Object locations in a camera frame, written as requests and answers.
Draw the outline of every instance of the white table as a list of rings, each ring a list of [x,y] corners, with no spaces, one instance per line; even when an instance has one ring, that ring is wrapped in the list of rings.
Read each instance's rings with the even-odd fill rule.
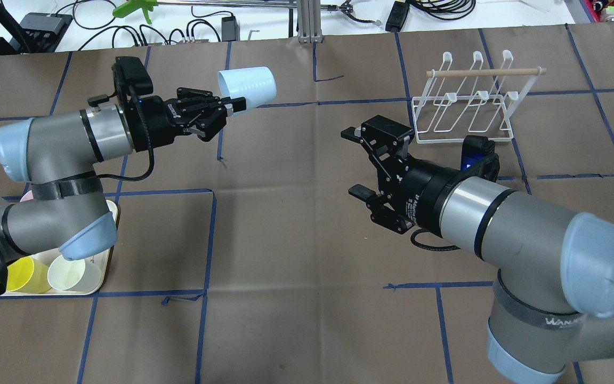
[[[436,20],[416,8],[411,8],[407,22],[402,31],[433,31],[442,29],[467,29],[467,28],[492,28],[492,27],[516,27],[521,25],[555,25],[574,24],[568,5],[579,6],[578,0],[556,0],[552,10],[541,12],[521,3],[517,0],[512,2],[494,2],[495,0],[478,0],[473,13],[460,20],[445,22]],[[119,5],[123,0],[114,0]],[[322,0],[323,4],[340,3],[341,0]],[[322,12],[321,28],[324,36],[349,35],[349,34],[381,34],[385,33],[385,22],[390,14],[393,0],[354,0],[352,3],[355,15],[360,19],[380,20],[382,26],[360,24],[349,20],[339,12]],[[20,21],[29,12],[54,12],[58,8],[72,3],[70,0],[35,0],[34,2],[20,2],[17,0],[5,0],[4,4],[13,17]],[[241,26],[241,39],[248,39],[248,34],[254,30],[252,39],[276,39],[288,37],[288,10],[276,9],[251,9],[251,8],[217,8],[195,7],[195,13],[209,14],[217,10],[231,10],[236,14]],[[107,2],[95,1],[83,3],[76,11],[77,19],[87,27],[97,27],[111,19],[112,5]],[[66,8],[62,13],[70,13]],[[220,29],[221,19],[224,15],[215,15],[207,20]],[[194,19],[190,7],[181,5],[159,5],[151,12],[152,27],[168,36],[174,28],[184,29],[186,22]],[[140,11],[130,14],[124,19],[116,19],[111,25],[132,25],[136,29],[139,24],[146,23]],[[63,37],[57,51],[75,51],[97,31],[82,29],[73,22],[66,35]],[[162,42],[163,39],[155,32],[144,29],[148,42]],[[10,39],[10,34],[0,25],[0,36]],[[173,37],[178,41],[179,34]],[[216,38],[212,31],[199,25],[195,28],[195,36],[200,39]],[[109,48],[111,45],[112,30],[96,37],[85,49]],[[134,43],[127,32],[120,31],[115,39],[115,46],[132,46]]]

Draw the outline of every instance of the yellow cup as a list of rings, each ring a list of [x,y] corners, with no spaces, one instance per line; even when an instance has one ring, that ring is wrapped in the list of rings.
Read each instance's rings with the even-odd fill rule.
[[[30,256],[8,266],[6,290],[24,293],[44,293],[51,289],[46,281],[49,267]]]

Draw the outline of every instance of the light blue joint cap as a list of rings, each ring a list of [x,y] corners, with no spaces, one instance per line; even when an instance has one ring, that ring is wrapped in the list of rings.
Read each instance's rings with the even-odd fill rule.
[[[565,371],[544,373],[531,369],[512,357],[494,338],[487,321],[487,357],[492,365],[510,381],[518,384],[553,384]]]
[[[30,181],[27,174],[27,138],[32,118],[0,128],[0,164],[17,182]]]
[[[614,316],[614,224],[587,212],[570,221],[561,250],[561,285],[575,311]]]
[[[108,212],[59,246],[66,260],[80,260],[107,250],[117,243],[117,228]]]

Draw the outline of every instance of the tray of cups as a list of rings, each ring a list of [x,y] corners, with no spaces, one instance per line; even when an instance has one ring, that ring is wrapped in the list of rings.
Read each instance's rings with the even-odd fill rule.
[[[106,200],[117,224],[117,205]],[[106,277],[112,248],[83,260],[68,261],[58,249],[20,258],[8,266],[2,296],[67,296],[92,294]]]

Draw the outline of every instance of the dish rack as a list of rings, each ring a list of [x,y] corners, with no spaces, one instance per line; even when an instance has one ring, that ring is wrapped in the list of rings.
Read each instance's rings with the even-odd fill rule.
[[[546,68],[511,68],[513,54],[509,50],[502,52],[502,58],[499,69],[482,69],[484,66],[482,53],[475,51],[473,64],[469,69],[452,70],[453,56],[450,52],[443,53],[439,70],[426,72],[428,81],[423,94],[411,99],[416,142],[460,143],[466,134],[488,132],[498,133],[490,140],[513,139],[510,117],[536,83],[537,78],[546,74]],[[521,90],[502,92],[504,83],[510,76],[529,76],[529,78]],[[449,78],[463,78],[463,80],[458,88],[450,88],[451,85],[446,84]],[[458,126],[467,126],[467,130],[455,129]]]

